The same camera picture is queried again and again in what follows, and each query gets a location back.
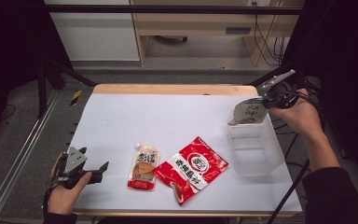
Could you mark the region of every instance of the black sleeve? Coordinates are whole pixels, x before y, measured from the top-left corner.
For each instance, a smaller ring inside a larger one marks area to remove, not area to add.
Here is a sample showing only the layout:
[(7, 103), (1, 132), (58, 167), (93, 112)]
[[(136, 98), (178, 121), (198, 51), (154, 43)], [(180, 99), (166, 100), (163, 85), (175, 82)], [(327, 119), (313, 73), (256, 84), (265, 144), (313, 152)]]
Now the black sleeve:
[(54, 213), (46, 213), (43, 224), (75, 224), (76, 220), (76, 214), (58, 215)]
[(308, 204), (306, 222), (358, 223), (358, 191), (342, 168), (323, 168), (303, 180)]

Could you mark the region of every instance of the gray floor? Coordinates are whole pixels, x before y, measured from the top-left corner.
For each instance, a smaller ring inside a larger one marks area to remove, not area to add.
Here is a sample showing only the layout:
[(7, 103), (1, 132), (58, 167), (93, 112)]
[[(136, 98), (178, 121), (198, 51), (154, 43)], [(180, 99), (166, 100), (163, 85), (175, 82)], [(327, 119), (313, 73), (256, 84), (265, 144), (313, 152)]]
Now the gray floor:
[[(187, 43), (177, 40), (152, 38), (147, 53), (146, 64), (117, 63), (112, 67), (87, 66), (81, 64), (77, 71), (94, 81), (103, 83), (208, 83), (208, 84), (244, 84), (265, 75), (274, 66), (261, 64), (254, 67), (240, 37), (190, 37)], [(32, 152), (22, 168), (22, 172), (13, 186), (5, 205), (0, 212), (0, 223), (40, 223), (42, 219), (41, 203), (49, 169), (61, 151), (71, 142), (82, 109), (92, 88), (64, 76), (67, 85), (57, 92), (54, 109), (43, 127)], [(33, 129), (38, 113), (37, 83), (35, 81), (18, 87), (8, 97), (7, 109), (0, 121), (0, 186), (16, 160), (22, 145)], [(76, 105), (70, 105), (73, 94), (82, 90)], [(275, 121), (278, 127), (281, 121)], [(294, 134), (286, 127), (276, 131), (283, 153), (289, 148)], [(338, 158), (346, 168), (358, 188), (358, 165), (355, 161), (340, 157), (340, 146), (327, 125), (326, 133)], [(298, 164), (306, 160), (306, 149), (298, 138), (287, 161)], [(289, 165), (292, 177), (296, 177), (299, 167)], [(306, 200), (302, 186), (297, 194), (304, 208)], [(243, 223), (259, 223), (257, 218), (246, 218)], [(304, 214), (291, 218), (278, 218), (275, 223), (304, 223)]]

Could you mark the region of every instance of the white tabletop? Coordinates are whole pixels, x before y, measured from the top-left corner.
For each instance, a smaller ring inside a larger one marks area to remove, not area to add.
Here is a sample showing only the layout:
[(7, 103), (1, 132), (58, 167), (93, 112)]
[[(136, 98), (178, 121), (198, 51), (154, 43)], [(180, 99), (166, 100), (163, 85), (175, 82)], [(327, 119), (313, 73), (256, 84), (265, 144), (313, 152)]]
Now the white tabletop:
[[(227, 122), (234, 106), (252, 96), (93, 93), (71, 146), (86, 147), (85, 170), (106, 161), (102, 183), (82, 191), (75, 212), (104, 216), (247, 216), (271, 214), (292, 185), (285, 163), (269, 175), (239, 175), (233, 166)], [(266, 123), (271, 126), (269, 117)], [(228, 168), (182, 206), (156, 180), (151, 191), (129, 189), (135, 144), (153, 145), (161, 162), (201, 137), (228, 161)], [(294, 192), (282, 214), (301, 212)]]

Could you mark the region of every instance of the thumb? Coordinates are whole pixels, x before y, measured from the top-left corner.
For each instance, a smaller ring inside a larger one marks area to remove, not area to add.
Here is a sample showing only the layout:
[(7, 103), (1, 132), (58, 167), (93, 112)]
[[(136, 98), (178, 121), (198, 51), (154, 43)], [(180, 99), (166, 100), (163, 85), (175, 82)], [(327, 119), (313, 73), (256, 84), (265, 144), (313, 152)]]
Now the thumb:
[(77, 182), (76, 186), (72, 190), (76, 191), (78, 194), (86, 187), (91, 179), (92, 173), (86, 172)]

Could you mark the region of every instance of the wooden desk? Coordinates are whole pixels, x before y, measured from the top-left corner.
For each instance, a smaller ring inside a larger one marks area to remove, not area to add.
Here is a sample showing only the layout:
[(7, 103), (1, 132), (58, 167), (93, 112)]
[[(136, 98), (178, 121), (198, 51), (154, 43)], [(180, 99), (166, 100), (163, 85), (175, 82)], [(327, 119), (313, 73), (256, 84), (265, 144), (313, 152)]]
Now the wooden desk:
[[(225, 6), (246, 7), (251, 0), (130, 0), (132, 5), (160, 5), (160, 6)], [(302, 7), (304, 0), (270, 0), (268, 7)], [(135, 33), (141, 63), (145, 64), (147, 40), (150, 35), (231, 35), (243, 36), (246, 48), (251, 55), (254, 65), (263, 60), (262, 53), (272, 36), (290, 37), (298, 16), (289, 15), (259, 15), (257, 24), (260, 32), (255, 29), (255, 15), (198, 15), (198, 14), (150, 14), (134, 13)]]
[[(269, 175), (238, 175), (225, 135), (226, 119), (235, 104), (256, 95), (255, 88), (249, 86), (98, 85), (84, 109), (71, 146), (88, 148), (86, 170), (110, 163), (103, 182), (83, 190), (75, 213), (132, 217), (269, 216), (292, 184), (286, 165), (283, 163)], [(136, 143), (155, 146), (163, 162), (196, 136), (230, 165), (188, 202), (178, 205), (172, 189), (159, 180), (151, 191), (127, 187)], [(280, 216), (300, 211), (294, 193)]]

